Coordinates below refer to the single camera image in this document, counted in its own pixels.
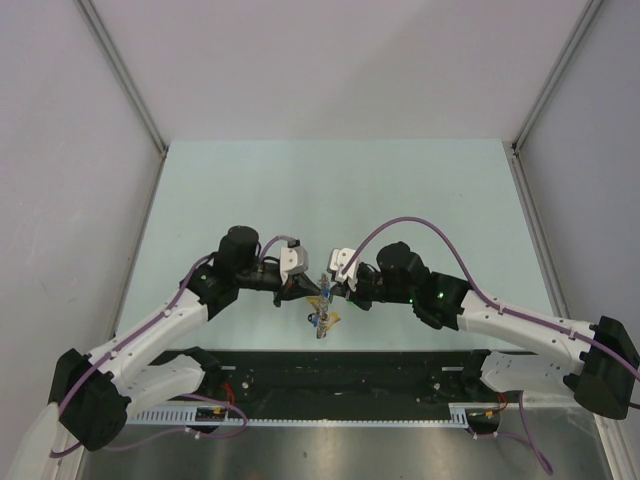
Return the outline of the silver disc keyring organiser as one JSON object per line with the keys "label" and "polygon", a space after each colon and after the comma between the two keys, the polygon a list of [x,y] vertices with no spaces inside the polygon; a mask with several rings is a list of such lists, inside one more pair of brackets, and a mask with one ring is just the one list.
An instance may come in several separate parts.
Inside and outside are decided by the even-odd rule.
{"label": "silver disc keyring organiser", "polygon": [[[330,282],[330,278],[327,274],[322,274],[320,279],[323,282]],[[313,311],[308,315],[307,320],[311,326],[315,329],[315,337],[318,340],[324,339],[327,333],[339,322],[328,323],[327,317],[330,313],[332,296],[325,297],[322,294],[318,297],[308,297],[307,301],[313,308]]]}

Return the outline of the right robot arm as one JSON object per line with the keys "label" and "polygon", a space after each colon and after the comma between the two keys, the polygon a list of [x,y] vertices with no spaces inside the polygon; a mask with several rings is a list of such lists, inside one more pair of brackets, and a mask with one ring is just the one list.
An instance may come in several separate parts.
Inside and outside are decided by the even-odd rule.
{"label": "right robot arm", "polygon": [[639,352],[624,325],[522,312],[473,289],[471,283],[429,270],[403,242],[382,248],[371,267],[355,250],[335,249],[328,261],[331,291],[362,310],[374,303],[408,304],[424,324],[496,338],[527,351],[524,361],[496,352],[475,360],[461,376],[463,393],[484,401],[496,392],[537,391],[573,398],[597,415],[623,420],[637,381]]}

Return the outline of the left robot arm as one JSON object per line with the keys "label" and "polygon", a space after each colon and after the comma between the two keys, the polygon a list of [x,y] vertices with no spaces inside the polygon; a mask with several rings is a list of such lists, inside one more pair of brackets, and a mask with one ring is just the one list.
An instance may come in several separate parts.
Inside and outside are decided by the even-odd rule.
{"label": "left robot arm", "polygon": [[77,446],[106,447],[129,418],[171,398],[214,397],[221,387],[219,366],[202,349],[164,365],[152,362],[235,302],[241,290],[270,292],[275,306],[318,294],[306,275],[307,251],[297,239],[282,240],[279,258],[268,263],[254,229],[230,228],[218,249],[196,260],[172,297],[149,317],[87,353],[70,349],[58,359],[49,400]]}

